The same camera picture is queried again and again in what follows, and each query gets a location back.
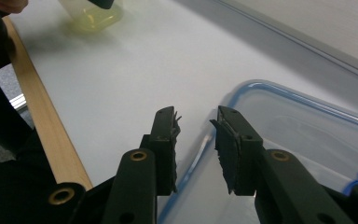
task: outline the white tabletop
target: white tabletop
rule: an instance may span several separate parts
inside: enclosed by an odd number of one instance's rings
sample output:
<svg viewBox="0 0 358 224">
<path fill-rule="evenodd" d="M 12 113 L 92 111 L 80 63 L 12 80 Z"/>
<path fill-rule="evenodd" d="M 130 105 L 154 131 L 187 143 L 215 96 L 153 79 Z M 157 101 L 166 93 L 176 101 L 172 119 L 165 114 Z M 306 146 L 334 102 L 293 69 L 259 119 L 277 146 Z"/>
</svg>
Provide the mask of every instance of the white tabletop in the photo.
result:
<svg viewBox="0 0 358 224">
<path fill-rule="evenodd" d="M 92 183 L 174 105 L 177 161 L 197 148 L 213 109 L 265 79 L 358 114 L 358 76 L 213 0 L 124 0 L 121 21 L 72 33 L 58 1 L 10 16 Z"/>
</svg>

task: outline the metal screw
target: metal screw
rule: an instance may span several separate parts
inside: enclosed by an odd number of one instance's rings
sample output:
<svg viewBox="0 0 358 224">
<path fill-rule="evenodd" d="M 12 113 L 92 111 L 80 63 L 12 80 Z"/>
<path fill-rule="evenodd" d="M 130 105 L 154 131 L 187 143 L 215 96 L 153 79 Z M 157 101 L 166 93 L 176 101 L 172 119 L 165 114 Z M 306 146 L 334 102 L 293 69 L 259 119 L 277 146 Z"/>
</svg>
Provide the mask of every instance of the metal screw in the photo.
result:
<svg viewBox="0 0 358 224">
<path fill-rule="evenodd" d="M 131 153 L 130 158 L 132 161 L 142 161 L 146 159 L 147 154 L 143 151 L 134 151 Z"/>
<path fill-rule="evenodd" d="M 273 151 L 271 152 L 271 156 L 277 161 L 289 161 L 290 159 L 289 154 L 283 151 Z"/>
<path fill-rule="evenodd" d="M 71 188 L 55 190 L 48 197 L 48 202 L 53 205 L 60 205 L 69 202 L 75 196 L 75 191 Z"/>
</svg>

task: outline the white table surface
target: white table surface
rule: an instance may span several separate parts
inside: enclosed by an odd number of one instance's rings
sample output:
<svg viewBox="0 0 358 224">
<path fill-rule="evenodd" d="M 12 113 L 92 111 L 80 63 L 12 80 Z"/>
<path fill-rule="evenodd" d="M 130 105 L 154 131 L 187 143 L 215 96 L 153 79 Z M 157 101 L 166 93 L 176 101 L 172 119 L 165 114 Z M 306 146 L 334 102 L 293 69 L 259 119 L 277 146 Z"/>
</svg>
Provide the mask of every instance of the white table surface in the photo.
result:
<svg viewBox="0 0 358 224">
<path fill-rule="evenodd" d="M 177 161 L 243 82 L 272 81 L 358 114 L 358 76 L 213 0 L 124 0 L 121 21 L 72 33 L 58 1 L 11 15 L 94 186 L 174 105 Z"/>
<path fill-rule="evenodd" d="M 358 0 L 221 0 L 358 74 Z"/>
</svg>

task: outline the wooden edge strip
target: wooden edge strip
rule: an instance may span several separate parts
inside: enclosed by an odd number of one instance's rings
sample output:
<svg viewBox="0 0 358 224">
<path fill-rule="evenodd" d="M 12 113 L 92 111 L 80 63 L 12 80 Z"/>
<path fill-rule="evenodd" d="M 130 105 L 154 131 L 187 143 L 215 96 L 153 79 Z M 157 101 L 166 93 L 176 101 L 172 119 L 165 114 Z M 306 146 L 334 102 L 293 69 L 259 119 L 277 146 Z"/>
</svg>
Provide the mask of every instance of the wooden edge strip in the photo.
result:
<svg viewBox="0 0 358 224">
<path fill-rule="evenodd" d="M 86 170 L 19 35 L 9 17 L 4 22 L 15 48 L 9 51 L 9 57 L 57 183 L 74 182 L 91 189 Z"/>
</svg>

